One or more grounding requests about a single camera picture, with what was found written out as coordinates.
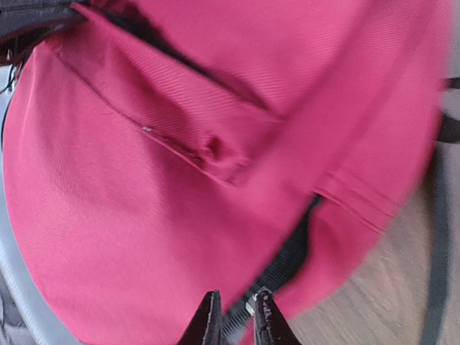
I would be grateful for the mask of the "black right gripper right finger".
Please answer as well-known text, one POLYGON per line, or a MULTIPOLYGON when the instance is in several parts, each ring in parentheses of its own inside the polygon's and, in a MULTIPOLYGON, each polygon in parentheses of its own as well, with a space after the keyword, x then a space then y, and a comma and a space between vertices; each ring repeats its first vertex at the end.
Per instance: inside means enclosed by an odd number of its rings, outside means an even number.
POLYGON ((272 294, 267 290, 262 290, 255 301, 254 343, 298 345, 298 339, 277 307, 272 294))

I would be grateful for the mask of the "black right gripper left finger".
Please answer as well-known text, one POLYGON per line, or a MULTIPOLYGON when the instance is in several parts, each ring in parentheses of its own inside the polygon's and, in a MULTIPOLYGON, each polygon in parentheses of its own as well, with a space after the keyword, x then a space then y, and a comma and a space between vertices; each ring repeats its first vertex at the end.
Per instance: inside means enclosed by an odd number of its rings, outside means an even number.
POLYGON ((183 334, 185 345, 219 345, 221 343, 222 309, 218 290, 205 294, 183 334))

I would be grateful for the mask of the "red backpack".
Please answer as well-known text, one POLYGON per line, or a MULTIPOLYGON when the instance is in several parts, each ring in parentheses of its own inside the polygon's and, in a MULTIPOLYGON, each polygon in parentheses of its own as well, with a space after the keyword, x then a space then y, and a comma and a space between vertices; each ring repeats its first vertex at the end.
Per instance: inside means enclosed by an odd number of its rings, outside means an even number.
POLYGON ((3 1, 1 174, 19 251, 79 344, 183 344, 205 294, 255 344, 359 267, 427 170, 420 333, 451 229, 450 1, 3 1))

